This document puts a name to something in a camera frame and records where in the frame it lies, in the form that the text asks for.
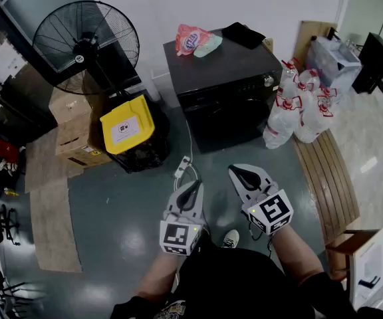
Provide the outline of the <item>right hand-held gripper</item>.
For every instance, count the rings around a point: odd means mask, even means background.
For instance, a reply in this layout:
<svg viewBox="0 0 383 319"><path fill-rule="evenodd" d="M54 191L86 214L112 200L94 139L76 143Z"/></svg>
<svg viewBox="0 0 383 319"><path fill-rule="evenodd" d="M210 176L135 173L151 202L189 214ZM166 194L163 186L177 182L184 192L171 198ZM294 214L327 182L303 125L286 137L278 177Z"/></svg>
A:
<svg viewBox="0 0 383 319"><path fill-rule="evenodd" d="M291 222L293 208L285 190L278 189L264 169L237 163L228 167L228 173L251 224L273 235Z"/></svg>

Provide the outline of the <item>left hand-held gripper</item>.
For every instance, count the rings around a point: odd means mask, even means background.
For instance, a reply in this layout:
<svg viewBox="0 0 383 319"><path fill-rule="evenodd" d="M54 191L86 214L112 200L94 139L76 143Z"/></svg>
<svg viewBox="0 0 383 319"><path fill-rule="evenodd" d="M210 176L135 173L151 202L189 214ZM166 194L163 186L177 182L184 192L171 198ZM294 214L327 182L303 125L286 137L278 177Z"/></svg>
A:
<svg viewBox="0 0 383 319"><path fill-rule="evenodd" d="M204 185L188 182L174 191L160 221L160 247L165 253L190 256L205 227Z"/></svg>

